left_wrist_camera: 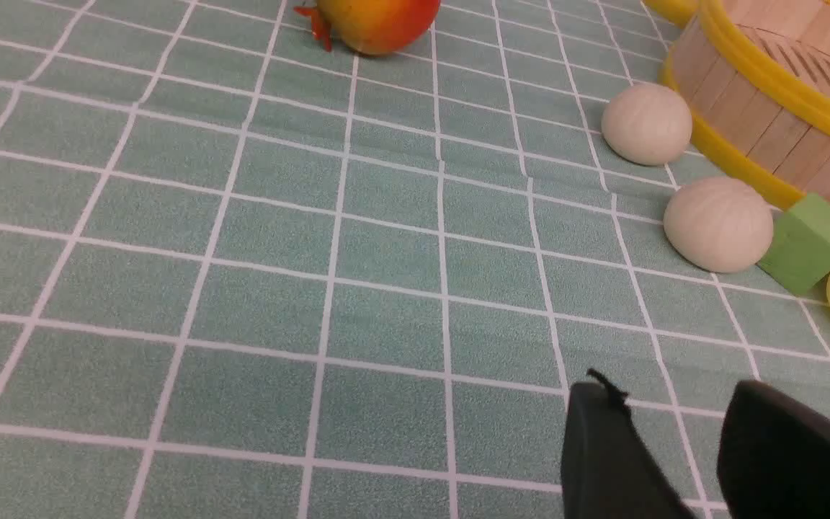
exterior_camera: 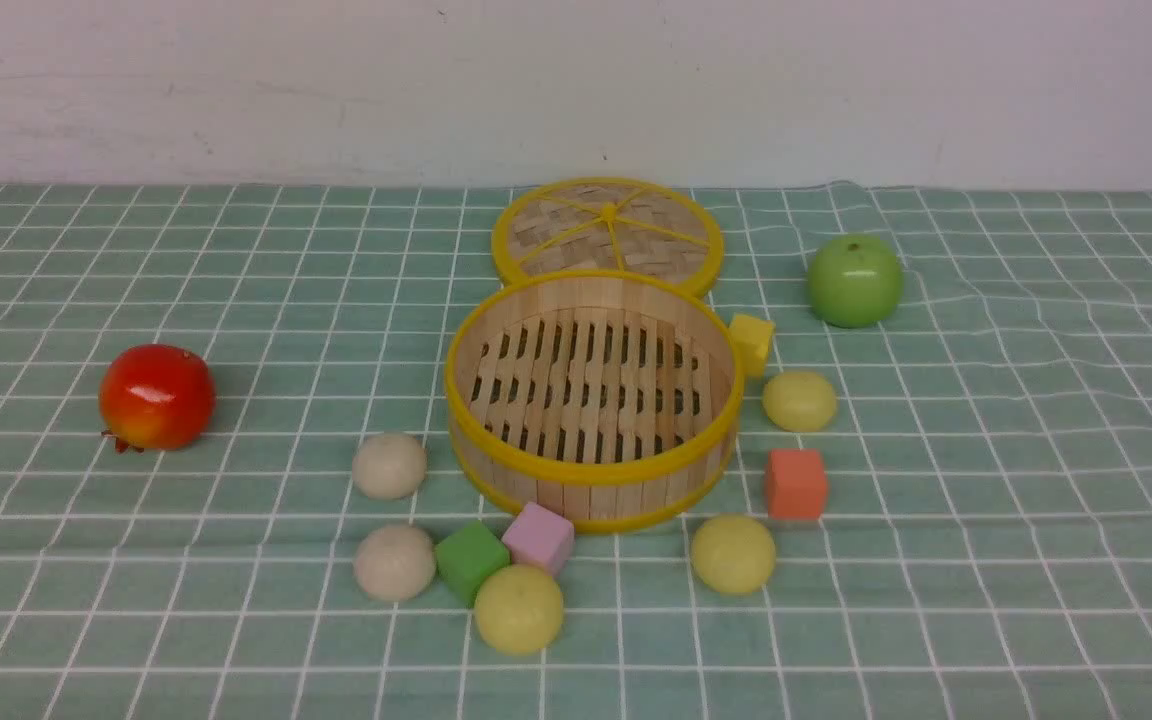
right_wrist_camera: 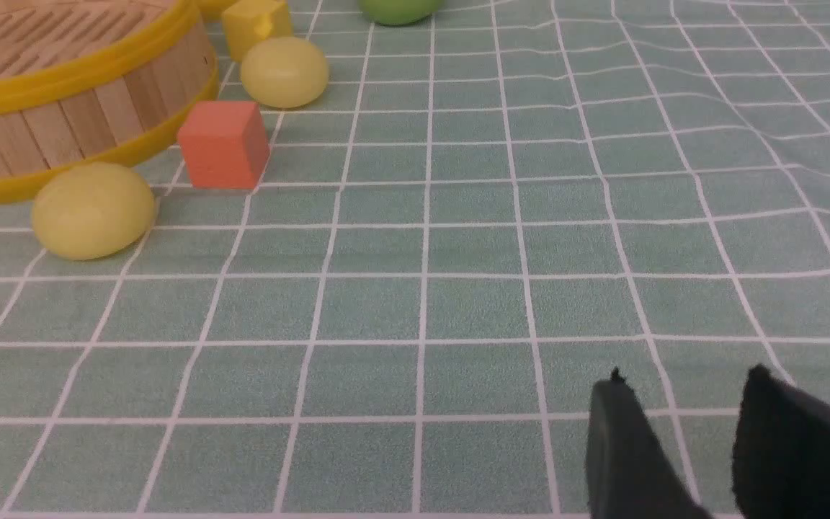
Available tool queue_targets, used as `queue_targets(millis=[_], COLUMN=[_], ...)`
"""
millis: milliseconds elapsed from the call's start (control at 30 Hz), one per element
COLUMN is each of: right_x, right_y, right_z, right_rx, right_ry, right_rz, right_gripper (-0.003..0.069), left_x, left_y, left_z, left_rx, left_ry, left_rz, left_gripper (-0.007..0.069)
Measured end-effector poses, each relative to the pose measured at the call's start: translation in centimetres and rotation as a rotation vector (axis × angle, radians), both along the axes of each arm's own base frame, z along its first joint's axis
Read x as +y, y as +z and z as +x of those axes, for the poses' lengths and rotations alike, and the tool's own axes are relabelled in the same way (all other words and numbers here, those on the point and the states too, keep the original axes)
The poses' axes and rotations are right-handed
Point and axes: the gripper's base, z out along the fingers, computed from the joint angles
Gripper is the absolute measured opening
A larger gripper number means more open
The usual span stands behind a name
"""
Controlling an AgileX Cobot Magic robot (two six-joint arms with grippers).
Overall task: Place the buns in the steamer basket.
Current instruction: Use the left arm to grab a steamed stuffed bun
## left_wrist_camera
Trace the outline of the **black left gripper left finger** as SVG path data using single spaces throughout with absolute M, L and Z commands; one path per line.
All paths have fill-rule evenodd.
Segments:
M 572 384 L 561 483 L 566 518 L 692 518 L 638 434 L 628 394 L 597 369 Z

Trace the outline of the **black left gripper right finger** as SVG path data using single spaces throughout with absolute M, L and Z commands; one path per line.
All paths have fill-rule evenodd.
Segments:
M 733 518 L 830 518 L 830 418 L 764 382 L 739 381 L 717 478 Z

